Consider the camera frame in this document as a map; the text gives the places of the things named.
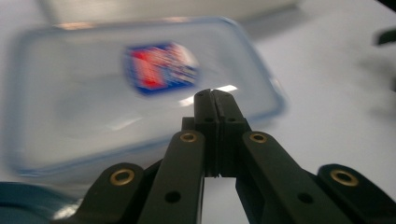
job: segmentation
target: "black object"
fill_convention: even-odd
[[[204,177],[219,175],[236,177],[250,223],[396,223],[395,202],[376,185],[336,164],[309,174],[250,130],[230,93],[200,91],[194,102],[162,161],[108,168],[73,216],[51,223],[200,223]]]
[[[378,2],[382,3],[384,6],[390,8],[394,12],[396,12],[396,1],[395,0],[378,0]],[[389,44],[396,42],[396,29],[388,29],[386,31],[381,31],[375,37],[376,44],[378,46]],[[392,80],[391,89],[396,91],[396,78]]]

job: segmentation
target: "blue label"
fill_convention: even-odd
[[[198,75],[193,55],[175,43],[128,48],[126,61],[131,85],[144,94],[193,86]]]

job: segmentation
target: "brass screw insert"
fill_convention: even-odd
[[[180,139],[183,142],[195,142],[197,140],[197,136],[194,133],[183,133],[180,136]]]
[[[250,135],[250,140],[257,143],[265,143],[267,141],[267,137],[265,137],[262,133],[253,133]]]
[[[356,187],[359,185],[358,178],[356,178],[356,176],[347,171],[332,170],[330,172],[330,176],[333,180],[348,187]]]
[[[110,183],[115,186],[122,186],[134,180],[134,171],[130,169],[120,169],[110,177]]]

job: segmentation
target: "plastic food container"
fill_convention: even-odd
[[[4,148],[19,175],[109,166],[128,153],[153,163],[204,89],[229,91],[251,123],[284,104],[244,32],[223,18],[68,24],[26,33],[14,53]]]

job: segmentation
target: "clear plastic container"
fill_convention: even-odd
[[[249,122],[283,108],[273,78],[233,21],[173,18],[66,28],[29,32],[14,51],[5,149],[20,175],[121,162],[125,153],[143,166],[153,163],[182,117],[193,116],[192,96],[204,89],[229,91]],[[186,88],[142,94],[126,78],[125,50],[164,42],[193,55],[198,77]]]

